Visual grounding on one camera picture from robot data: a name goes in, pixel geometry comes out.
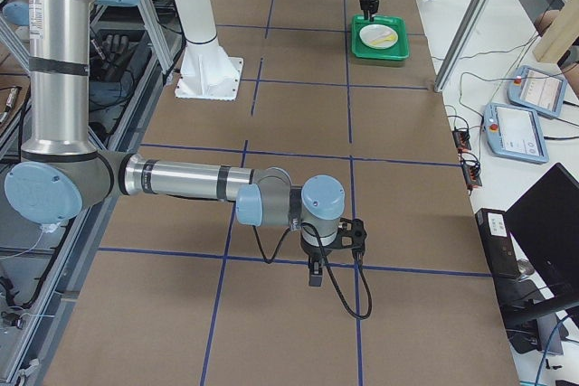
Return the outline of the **orange black usb hub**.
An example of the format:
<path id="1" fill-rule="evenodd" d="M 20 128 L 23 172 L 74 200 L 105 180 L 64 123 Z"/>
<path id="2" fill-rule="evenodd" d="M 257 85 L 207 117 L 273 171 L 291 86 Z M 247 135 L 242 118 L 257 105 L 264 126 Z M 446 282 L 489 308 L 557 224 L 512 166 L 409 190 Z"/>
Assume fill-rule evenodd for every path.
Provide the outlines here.
<path id="1" fill-rule="evenodd" d="M 466 119 L 464 119 L 463 117 L 460 117 L 458 115 L 454 115 L 452 116 L 453 118 L 453 123 L 452 123 L 452 137 L 453 137 L 453 141 L 455 143 L 456 148 L 459 151 L 470 151 L 471 150 L 471 145 L 470 145 L 470 125 L 468 124 L 468 121 Z M 457 126 L 457 121 L 460 120 L 464 126 L 463 127 L 458 127 Z"/>

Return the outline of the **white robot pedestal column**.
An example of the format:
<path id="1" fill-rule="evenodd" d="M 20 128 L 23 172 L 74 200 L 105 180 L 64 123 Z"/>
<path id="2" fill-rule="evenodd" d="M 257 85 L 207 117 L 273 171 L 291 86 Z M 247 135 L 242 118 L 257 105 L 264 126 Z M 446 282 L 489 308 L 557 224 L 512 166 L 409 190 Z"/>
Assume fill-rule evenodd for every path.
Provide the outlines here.
<path id="1" fill-rule="evenodd" d="M 243 59 L 230 57 L 218 40 L 211 0 L 175 0 L 185 54 L 176 96 L 180 99 L 236 99 Z"/>

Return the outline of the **yellow plastic spoon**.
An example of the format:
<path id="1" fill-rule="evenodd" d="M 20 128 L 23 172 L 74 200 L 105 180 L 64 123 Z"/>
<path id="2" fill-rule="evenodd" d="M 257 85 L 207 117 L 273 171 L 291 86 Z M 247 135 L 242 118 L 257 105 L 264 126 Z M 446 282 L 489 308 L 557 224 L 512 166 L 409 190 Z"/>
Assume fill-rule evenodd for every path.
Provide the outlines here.
<path id="1" fill-rule="evenodd" d="M 376 38 L 374 40 L 372 40 L 370 43 L 374 46 L 377 46 L 379 44 L 382 44 L 384 42 L 396 42 L 398 39 L 398 37 L 395 34 L 389 34 L 386 36 L 383 36 L 381 38 Z"/>

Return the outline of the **teach pendant tablet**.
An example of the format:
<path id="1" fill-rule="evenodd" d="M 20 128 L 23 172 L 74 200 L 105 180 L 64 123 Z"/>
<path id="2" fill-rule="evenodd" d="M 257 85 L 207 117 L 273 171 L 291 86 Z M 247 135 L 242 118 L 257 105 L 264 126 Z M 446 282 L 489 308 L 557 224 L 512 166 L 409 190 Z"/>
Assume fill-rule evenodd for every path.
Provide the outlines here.
<path id="1" fill-rule="evenodd" d="M 558 118 L 568 81 L 562 74 L 548 73 L 523 65 L 514 73 L 508 84 L 511 103 L 535 110 L 545 118 Z"/>
<path id="2" fill-rule="evenodd" d="M 483 126 L 492 154 L 539 165 L 549 161 L 535 110 L 489 103 L 485 107 Z"/>

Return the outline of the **black desktop box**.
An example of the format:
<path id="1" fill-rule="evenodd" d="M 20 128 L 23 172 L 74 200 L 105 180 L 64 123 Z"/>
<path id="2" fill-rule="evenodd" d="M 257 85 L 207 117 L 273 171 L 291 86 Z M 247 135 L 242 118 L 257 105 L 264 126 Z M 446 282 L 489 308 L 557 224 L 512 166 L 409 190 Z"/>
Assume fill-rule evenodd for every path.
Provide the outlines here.
<path id="1" fill-rule="evenodd" d="M 528 278 L 529 275 L 517 262 L 505 213 L 501 210 L 480 208 L 475 213 L 475 220 L 492 277 L 516 281 Z"/>

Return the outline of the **near teach pendant tablet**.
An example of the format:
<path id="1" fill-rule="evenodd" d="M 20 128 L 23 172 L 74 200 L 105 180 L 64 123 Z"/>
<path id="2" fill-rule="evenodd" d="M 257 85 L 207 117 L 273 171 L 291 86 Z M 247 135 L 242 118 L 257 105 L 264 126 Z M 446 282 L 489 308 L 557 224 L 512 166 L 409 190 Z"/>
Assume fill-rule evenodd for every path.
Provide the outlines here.
<path id="1" fill-rule="evenodd" d="M 483 126 L 492 154 L 539 165 L 549 161 L 535 110 L 489 103 L 485 107 Z"/>

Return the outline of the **person in dark shirt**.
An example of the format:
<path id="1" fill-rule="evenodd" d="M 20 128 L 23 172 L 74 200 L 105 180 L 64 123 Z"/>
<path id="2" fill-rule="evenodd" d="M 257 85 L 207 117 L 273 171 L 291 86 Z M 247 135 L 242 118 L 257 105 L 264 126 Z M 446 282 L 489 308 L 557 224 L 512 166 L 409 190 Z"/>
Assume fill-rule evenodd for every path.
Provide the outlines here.
<path id="1" fill-rule="evenodd" d="M 540 37 L 533 50 L 537 61 L 556 63 L 578 94 L 578 0 L 565 0 L 558 9 L 547 9 L 534 22 Z"/>

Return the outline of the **white round plate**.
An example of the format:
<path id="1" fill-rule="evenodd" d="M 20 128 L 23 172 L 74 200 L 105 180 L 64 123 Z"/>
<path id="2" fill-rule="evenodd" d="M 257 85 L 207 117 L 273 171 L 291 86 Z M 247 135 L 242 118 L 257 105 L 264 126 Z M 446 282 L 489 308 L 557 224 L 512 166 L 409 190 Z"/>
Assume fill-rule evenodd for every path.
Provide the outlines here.
<path id="1" fill-rule="evenodd" d="M 396 30 L 384 24 L 369 24 L 359 31 L 359 37 L 362 43 L 366 47 L 377 50 L 385 50 L 397 44 L 399 37 L 396 42 L 384 42 L 377 46 L 374 46 L 370 43 L 372 40 L 376 38 L 381 38 L 389 34 L 395 34 L 398 37 L 398 33 Z"/>

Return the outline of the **aluminium frame post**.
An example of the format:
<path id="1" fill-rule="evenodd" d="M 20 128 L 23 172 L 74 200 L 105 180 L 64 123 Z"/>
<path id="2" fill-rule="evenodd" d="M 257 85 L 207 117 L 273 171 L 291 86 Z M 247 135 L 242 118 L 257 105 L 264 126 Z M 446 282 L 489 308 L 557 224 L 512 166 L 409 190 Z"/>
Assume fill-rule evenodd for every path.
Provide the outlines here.
<path id="1" fill-rule="evenodd" d="M 458 30 L 451 42 L 433 84 L 435 92 L 442 92 L 464 51 L 474 28 L 484 12 L 489 0 L 470 0 Z"/>

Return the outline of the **far teach pendant tablet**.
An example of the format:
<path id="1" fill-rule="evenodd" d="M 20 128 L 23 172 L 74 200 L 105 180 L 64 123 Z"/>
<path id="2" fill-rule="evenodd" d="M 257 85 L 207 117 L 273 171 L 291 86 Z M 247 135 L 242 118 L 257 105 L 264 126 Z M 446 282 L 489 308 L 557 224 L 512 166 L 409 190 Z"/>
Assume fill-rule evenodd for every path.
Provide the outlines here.
<path id="1" fill-rule="evenodd" d="M 514 73 L 508 84 L 511 103 L 535 110 L 545 118 L 558 118 L 568 81 L 562 74 L 548 73 L 523 65 Z"/>

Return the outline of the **green plastic tray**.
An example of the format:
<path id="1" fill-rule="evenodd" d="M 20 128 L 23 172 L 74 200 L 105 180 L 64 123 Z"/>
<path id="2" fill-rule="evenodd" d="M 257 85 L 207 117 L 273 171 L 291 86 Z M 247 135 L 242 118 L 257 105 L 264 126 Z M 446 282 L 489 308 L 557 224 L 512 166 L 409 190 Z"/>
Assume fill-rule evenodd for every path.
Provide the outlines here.
<path id="1" fill-rule="evenodd" d="M 392 27 L 398 33 L 398 42 L 393 47 L 385 50 L 377 50 L 366 47 L 360 37 L 359 31 L 369 24 L 384 24 Z M 352 53 L 361 59 L 379 61 L 405 61 L 410 55 L 410 48 L 406 34 L 405 22 L 401 17 L 375 15 L 374 21 L 369 22 L 361 14 L 354 15 L 351 22 Z"/>

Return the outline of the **black monitor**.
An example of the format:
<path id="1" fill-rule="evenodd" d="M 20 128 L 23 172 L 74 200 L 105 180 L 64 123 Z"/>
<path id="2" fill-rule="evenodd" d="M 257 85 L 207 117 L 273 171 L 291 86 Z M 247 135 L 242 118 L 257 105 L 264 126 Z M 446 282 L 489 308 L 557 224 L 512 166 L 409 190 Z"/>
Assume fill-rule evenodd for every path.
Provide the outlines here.
<path id="1" fill-rule="evenodd" d="M 578 289 L 578 181 L 554 164 L 506 212 L 508 229 L 556 295 Z"/>

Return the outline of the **wooden beam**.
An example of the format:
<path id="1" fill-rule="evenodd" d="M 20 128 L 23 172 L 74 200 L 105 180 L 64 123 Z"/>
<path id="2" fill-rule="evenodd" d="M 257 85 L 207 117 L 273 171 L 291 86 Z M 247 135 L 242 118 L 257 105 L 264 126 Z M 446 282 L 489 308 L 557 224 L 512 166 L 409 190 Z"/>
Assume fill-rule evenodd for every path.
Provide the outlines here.
<path id="1" fill-rule="evenodd" d="M 568 0 L 533 50 L 537 61 L 557 63 L 578 38 L 578 0 Z"/>

